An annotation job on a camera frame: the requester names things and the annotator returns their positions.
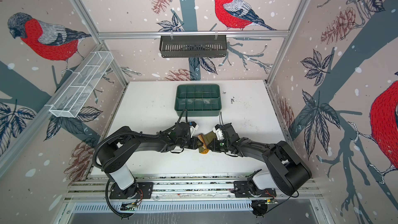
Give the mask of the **olive green striped sock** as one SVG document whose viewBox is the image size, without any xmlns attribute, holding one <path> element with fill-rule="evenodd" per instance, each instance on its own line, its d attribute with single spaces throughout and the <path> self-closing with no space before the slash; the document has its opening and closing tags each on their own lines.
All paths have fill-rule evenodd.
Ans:
<svg viewBox="0 0 398 224">
<path fill-rule="evenodd" d="M 208 148 L 210 143 L 214 140 L 217 140 L 216 134 L 212 131 L 207 134 L 199 134 L 197 138 L 200 142 L 203 143 L 203 145 L 199 147 L 200 154 L 207 154 L 210 151 L 210 149 Z"/>
</svg>

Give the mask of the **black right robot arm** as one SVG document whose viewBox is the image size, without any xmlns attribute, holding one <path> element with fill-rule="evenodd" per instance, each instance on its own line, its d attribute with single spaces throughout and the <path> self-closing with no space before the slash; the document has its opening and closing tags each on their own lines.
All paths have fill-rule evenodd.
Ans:
<svg viewBox="0 0 398 224">
<path fill-rule="evenodd" d="M 264 162 L 276 187 L 288 196 L 312 178 L 309 167 L 285 141 L 265 144 L 240 138 L 230 123 L 217 124 L 212 132 L 216 138 L 207 145 L 208 149 Z"/>
</svg>

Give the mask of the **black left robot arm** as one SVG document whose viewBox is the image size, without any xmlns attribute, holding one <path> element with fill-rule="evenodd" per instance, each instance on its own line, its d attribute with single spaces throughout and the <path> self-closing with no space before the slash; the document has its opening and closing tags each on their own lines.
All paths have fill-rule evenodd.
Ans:
<svg viewBox="0 0 398 224">
<path fill-rule="evenodd" d="M 108 176 L 125 199 L 132 198 L 139 188 L 126 164 L 130 157 L 139 151 L 174 153 L 175 148 L 197 150 L 203 146 L 203 142 L 193 135 L 198 127 L 196 122 L 188 121 L 187 110 L 182 111 L 173 126 L 156 134 L 136 132 L 124 126 L 95 147 L 92 164 Z"/>
</svg>

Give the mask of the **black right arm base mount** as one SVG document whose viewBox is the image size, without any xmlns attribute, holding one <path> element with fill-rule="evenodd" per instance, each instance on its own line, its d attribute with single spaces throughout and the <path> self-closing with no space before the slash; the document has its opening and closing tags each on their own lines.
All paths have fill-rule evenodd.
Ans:
<svg viewBox="0 0 398 224">
<path fill-rule="evenodd" d="M 257 170 L 245 180 L 234 181 L 231 193 L 236 198 L 275 198 L 276 189 L 270 172 Z"/>
</svg>

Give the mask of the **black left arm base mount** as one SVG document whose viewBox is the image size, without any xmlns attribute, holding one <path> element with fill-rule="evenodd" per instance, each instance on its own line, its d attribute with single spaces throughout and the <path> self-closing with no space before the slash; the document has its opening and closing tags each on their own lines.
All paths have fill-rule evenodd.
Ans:
<svg viewBox="0 0 398 224">
<path fill-rule="evenodd" d="M 135 182 L 125 190 L 121 190 L 119 186 L 114 183 L 110 188 L 110 199 L 112 200 L 126 200 L 126 199 L 150 199 L 153 190 L 153 183 L 151 182 Z"/>
</svg>

